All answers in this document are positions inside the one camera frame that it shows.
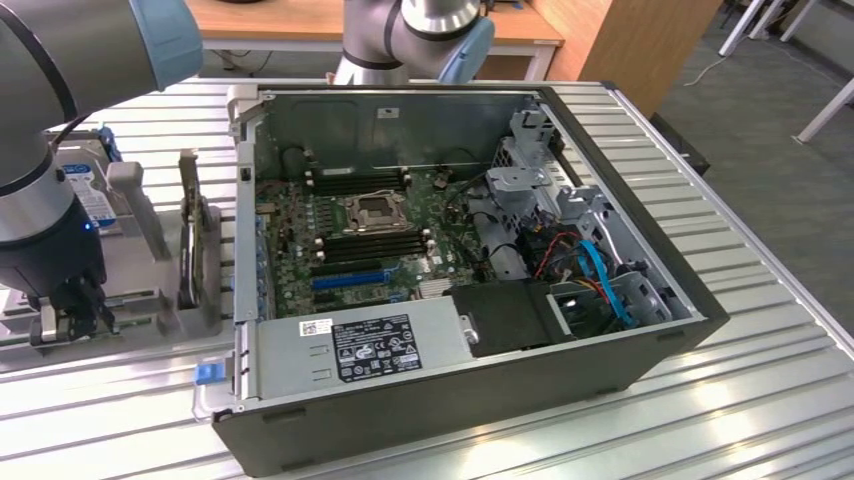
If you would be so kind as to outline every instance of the pcie slot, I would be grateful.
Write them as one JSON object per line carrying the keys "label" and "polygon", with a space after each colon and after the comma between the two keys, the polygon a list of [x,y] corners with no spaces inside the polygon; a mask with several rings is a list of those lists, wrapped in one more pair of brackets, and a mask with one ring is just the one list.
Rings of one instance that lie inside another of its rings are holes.
{"label": "pcie slot", "polygon": [[311,267],[311,276],[323,277],[326,275],[343,275],[346,273],[375,272],[382,270],[383,265],[376,260],[360,260],[358,262],[334,263]]}

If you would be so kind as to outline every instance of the white label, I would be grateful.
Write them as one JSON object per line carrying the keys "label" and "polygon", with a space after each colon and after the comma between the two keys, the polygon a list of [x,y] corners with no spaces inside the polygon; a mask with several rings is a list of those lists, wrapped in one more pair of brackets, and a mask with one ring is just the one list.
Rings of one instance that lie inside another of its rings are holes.
{"label": "white label", "polygon": [[307,322],[299,322],[299,336],[308,337],[311,335],[320,335],[323,333],[332,333],[332,319],[323,318],[320,320],[310,320]]}
{"label": "white label", "polygon": [[403,355],[399,358],[400,358],[400,363],[414,362],[418,360],[418,354],[412,353],[410,355]]}
{"label": "white label", "polygon": [[63,170],[95,228],[108,227],[116,223],[116,212],[110,205],[107,195],[92,186],[95,181],[92,168],[88,165],[75,164],[63,165]]}
{"label": "white label", "polygon": [[400,109],[398,107],[383,107],[376,109],[376,118],[399,118],[400,117]]}

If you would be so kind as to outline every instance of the ribbed metal surface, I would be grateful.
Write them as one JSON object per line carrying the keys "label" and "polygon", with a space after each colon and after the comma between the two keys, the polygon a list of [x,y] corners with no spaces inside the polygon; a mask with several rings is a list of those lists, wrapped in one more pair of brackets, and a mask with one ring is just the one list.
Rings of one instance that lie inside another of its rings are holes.
{"label": "ribbed metal surface", "polygon": [[[850,345],[834,340],[843,338],[838,326],[819,318],[821,307],[689,167],[659,148],[619,95],[597,84],[555,88],[733,320],[625,392],[280,478],[851,475],[854,362],[839,349]],[[182,148],[202,150],[203,192],[232,205],[224,92],[223,84],[196,80],[94,118],[111,122],[126,158],[147,167],[159,208],[180,200],[174,164]],[[226,236],[232,230],[226,224]],[[227,271],[231,246],[223,245]],[[0,376],[0,478],[242,478],[212,429],[190,411],[192,367],[230,344],[226,332],[179,347]]]}

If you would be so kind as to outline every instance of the blue tab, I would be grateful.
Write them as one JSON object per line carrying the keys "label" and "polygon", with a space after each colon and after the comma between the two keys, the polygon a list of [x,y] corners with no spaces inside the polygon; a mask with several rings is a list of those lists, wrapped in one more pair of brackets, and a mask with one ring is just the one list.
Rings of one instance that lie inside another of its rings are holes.
{"label": "blue tab", "polygon": [[226,381],[226,362],[203,363],[196,366],[194,382],[196,385],[212,385]]}

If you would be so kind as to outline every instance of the white table leg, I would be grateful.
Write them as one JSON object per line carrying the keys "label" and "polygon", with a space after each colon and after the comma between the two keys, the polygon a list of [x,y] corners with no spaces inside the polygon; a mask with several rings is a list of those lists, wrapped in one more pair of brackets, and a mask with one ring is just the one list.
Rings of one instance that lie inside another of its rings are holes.
{"label": "white table leg", "polygon": [[806,126],[803,131],[795,137],[799,142],[809,142],[825,124],[830,121],[837,112],[842,109],[845,104],[854,98],[854,79],[849,82],[849,84],[842,88],[842,91],[833,97],[833,100],[825,107],[825,109],[815,115],[815,118]]}
{"label": "white table leg", "polygon": [[765,29],[767,28],[769,23],[771,23],[771,20],[777,16],[777,12],[779,12],[779,7],[782,5],[783,5],[783,0],[774,0],[771,2],[771,6],[765,10],[765,15],[762,15],[759,22],[757,22],[757,26],[753,27],[753,31],[750,32],[751,40],[755,40],[757,38],[763,38],[762,36],[765,35]]}
{"label": "white table leg", "polygon": [[723,46],[721,47],[721,50],[718,50],[718,55],[721,55],[722,57],[729,56],[730,53],[733,53],[733,50],[735,50],[735,44],[738,43],[738,40],[742,38],[742,33],[745,33],[745,30],[747,30],[747,24],[753,20],[753,17],[757,16],[757,12],[759,11],[759,7],[762,6],[763,1],[765,0],[753,0],[753,2],[750,2],[750,6],[745,11],[745,15],[742,15],[742,18],[738,21],[738,24],[735,25],[735,29],[733,30],[733,33],[730,33],[730,36],[727,37],[726,42],[723,42]]}
{"label": "white table leg", "polygon": [[529,64],[529,71],[525,74],[526,81],[542,82],[546,80],[546,74],[549,73],[549,66],[551,65],[551,59],[554,56],[554,45],[541,45],[537,47],[531,63]]}
{"label": "white table leg", "polygon": [[795,19],[791,21],[791,25],[789,25],[789,28],[783,32],[783,35],[779,37],[779,41],[781,42],[787,42],[789,41],[789,39],[791,38],[791,36],[795,33],[795,30],[801,26],[801,22],[803,22],[803,19],[806,18],[806,14],[809,13],[810,9],[815,6],[817,2],[818,2],[818,0],[807,0],[806,5],[803,6],[803,9],[801,10],[801,13],[795,17]]}

